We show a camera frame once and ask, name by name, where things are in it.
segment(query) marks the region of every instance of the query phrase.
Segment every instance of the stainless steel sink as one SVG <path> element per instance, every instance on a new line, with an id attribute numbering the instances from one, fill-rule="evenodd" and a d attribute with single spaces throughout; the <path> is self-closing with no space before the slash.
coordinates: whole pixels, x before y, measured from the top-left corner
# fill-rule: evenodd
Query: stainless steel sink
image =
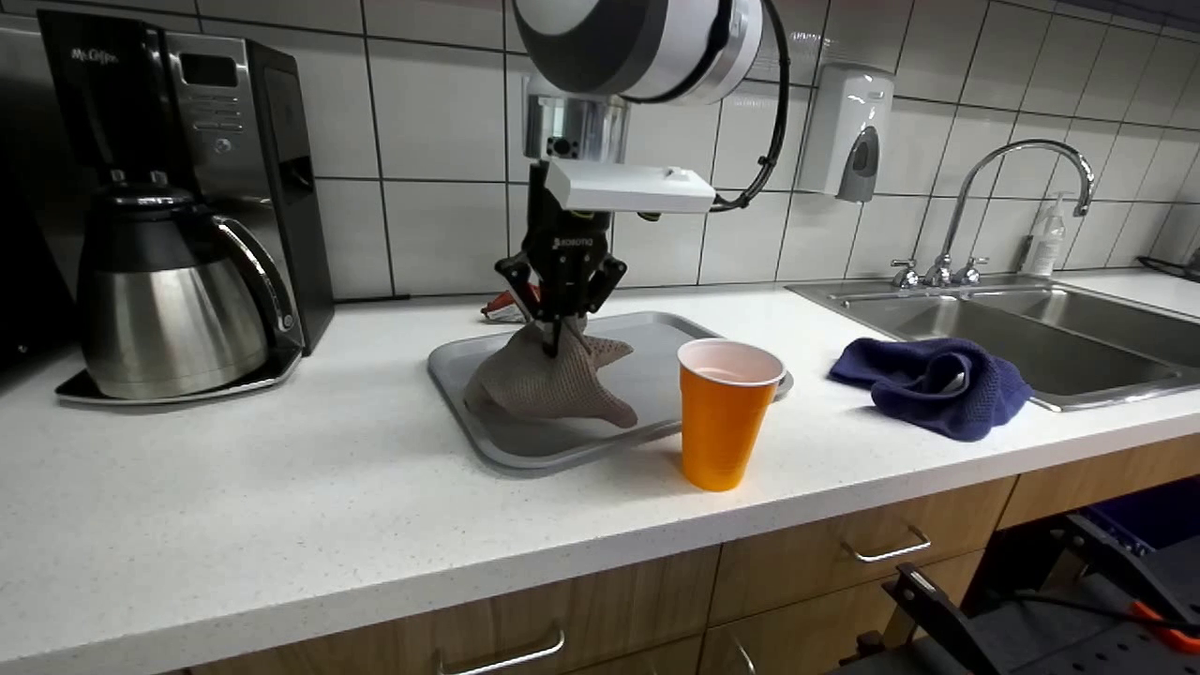
<path id="1" fill-rule="evenodd" d="M 1186 331 L 1200 338 L 1200 328 L 1066 294 L 1060 284 L 795 294 L 893 338 L 966 338 L 1012 362 L 1048 409 L 1132 401 L 1200 384 L 1200 357 L 1196 351 L 1186 353 Z"/>

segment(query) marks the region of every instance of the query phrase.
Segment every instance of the coffee maker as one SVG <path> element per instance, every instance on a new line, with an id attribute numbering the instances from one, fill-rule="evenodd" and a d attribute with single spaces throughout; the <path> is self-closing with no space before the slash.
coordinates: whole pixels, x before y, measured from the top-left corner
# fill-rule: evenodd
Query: coffee maker
<path id="1" fill-rule="evenodd" d="M 281 379 L 328 322 L 295 64 L 136 21 L 38 24 L 98 176 L 76 288 L 95 392 L 153 407 Z"/>

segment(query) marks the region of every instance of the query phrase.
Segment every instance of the white tile wall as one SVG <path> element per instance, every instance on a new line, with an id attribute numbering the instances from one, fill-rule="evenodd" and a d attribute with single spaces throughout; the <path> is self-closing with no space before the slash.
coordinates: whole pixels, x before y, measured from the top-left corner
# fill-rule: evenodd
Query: white tile wall
<path id="1" fill-rule="evenodd" d="M 41 0 L 0 0 L 31 16 Z M 1046 134 L 1098 174 L 1091 218 L 1067 221 L 1066 268 L 1190 254 L 1200 244 L 1200 34 L 1053 0 L 777 0 L 791 53 L 791 132 L 748 216 L 616 218 L 625 284 L 812 283 L 931 268 L 966 169 Z M 497 0 L 98 0 L 167 31 L 248 34 L 301 59 L 336 296 L 483 294 L 525 236 L 522 157 L 533 73 Z M 895 74 L 878 199 L 795 193 L 822 64 Z M 632 104 L 625 161 L 690 166 L 742 187 L 770 142 L 777 44 L 726 102 Z M 1021 149 L 978 174 L 951 249 L 1003 269 L 1046 194 L 1077 174 Z"/>

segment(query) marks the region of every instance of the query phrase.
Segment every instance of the soap dispenser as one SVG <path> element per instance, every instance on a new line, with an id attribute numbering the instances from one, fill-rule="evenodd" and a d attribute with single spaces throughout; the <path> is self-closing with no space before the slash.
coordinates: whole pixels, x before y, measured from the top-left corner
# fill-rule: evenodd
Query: soap dispenser
<path id="1" fill-rule="evenodd" d="M 811 117 L 797 187 L 843 203 L 873 199 L 887 142 L 893 81 L 867 69 L 823 69 Z"/>

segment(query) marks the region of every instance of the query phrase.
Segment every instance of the plastic cup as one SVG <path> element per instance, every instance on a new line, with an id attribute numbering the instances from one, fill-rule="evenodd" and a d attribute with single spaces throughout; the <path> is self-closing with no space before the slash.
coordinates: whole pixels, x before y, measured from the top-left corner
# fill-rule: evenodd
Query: plastic cup
<path id="1" fill-rule="evenodd" d="M 707 491 L 742 483 L 757 427 L 782 379 L 757 344 L 702 338 L 678 351 L 682 477 Z"/>

